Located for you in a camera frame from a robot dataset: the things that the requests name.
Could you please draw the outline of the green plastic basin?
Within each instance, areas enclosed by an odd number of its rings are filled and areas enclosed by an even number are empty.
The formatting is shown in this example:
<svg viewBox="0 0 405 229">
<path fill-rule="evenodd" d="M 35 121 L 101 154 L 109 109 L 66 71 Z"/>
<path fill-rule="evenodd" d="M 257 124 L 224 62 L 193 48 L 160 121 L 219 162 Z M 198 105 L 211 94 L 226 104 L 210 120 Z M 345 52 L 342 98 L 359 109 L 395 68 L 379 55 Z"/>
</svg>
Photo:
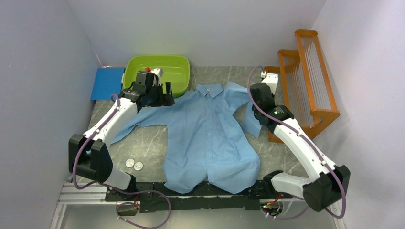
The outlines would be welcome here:
<svg viewBox="0 0 405 229">
<path fill-rule="evenodd" d="M 128 88 L 135 81 L 140 70 L 162 68 L 162 82 L 170 82 L 174 98 L 184 95 L 190 81 L 190 63 L 186 57 L 178 55 L 141 55 L 132 58 L 122 75 L 122 84 Z"/>
</svg>

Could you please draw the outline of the light blue button shirt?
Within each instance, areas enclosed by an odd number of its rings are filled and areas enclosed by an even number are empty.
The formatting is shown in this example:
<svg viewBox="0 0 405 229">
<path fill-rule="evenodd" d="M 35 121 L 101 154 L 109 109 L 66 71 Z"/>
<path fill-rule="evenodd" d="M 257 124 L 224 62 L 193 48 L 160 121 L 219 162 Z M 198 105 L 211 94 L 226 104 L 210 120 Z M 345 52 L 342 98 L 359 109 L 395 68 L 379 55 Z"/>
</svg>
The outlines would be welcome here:
<svg viewBox="0 0 405 229">
<path fill-rule="evenodd" d="M 163 164 L 167 189 L 185 194 L 207 181 L 236 194 L 255 184 L 260 169 L 259 156 L 245 136 L 258 137 L 260 123 L 251 110 L 242 124 L 234 118 L 245 104 L 251 105 L 248 90 L 236 83 L 198 84 L 172 106 L 142 108 L 114 141 L 136 126 L 164 125 L 168 130 Z"/>
</svg>

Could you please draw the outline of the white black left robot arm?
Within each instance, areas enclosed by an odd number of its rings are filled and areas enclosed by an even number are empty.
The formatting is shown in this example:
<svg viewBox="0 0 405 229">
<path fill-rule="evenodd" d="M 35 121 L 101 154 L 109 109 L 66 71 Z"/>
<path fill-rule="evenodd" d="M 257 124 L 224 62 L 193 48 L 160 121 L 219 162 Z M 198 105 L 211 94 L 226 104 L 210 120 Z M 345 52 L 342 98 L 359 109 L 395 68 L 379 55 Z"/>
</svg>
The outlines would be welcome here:
<svg viewBox="0 0 405 229">
<path fill-rule="evenodd" d="M 69 171 L 77 189 L 77 176 L 117 190 L 124 200 L 137 193 L 136 178 L 116 168 L 109 148 L 122 127 L 144 107 L 174 105 L 170 82 L 162 82 L 162 68 L 138 71 L 135 80 L 119 94 L 112 94 L 114 104 L 109 111 L 82 135 L 74 134 L 68 142 Z"/>
</svg>

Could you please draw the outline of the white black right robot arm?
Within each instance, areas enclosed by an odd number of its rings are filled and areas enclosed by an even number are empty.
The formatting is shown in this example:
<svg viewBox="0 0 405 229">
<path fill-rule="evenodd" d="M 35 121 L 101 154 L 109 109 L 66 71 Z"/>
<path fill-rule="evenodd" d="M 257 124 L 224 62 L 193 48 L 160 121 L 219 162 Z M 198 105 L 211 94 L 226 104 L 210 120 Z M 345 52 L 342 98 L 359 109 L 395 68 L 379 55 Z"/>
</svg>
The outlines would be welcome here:
<svg viewBox="0 0 405 229">
<path fill-rule="evenodd" d="M 249 88 L 254 117 L 262 126 L 278 137 L 304 167 L 307 177 L 276 171 L 264 177 L 263 193 L 274 198 L 286 193 L 303 199 L 314 211 L 326 210 L 342 201 L 346 208 L 346 192 L 350 170 L 337 166 L 328 159 L 304 133 L 297 119 L 284 105 L 276 105 L 271 88 L 266 83 L 256 83 Z"/>
</svg>

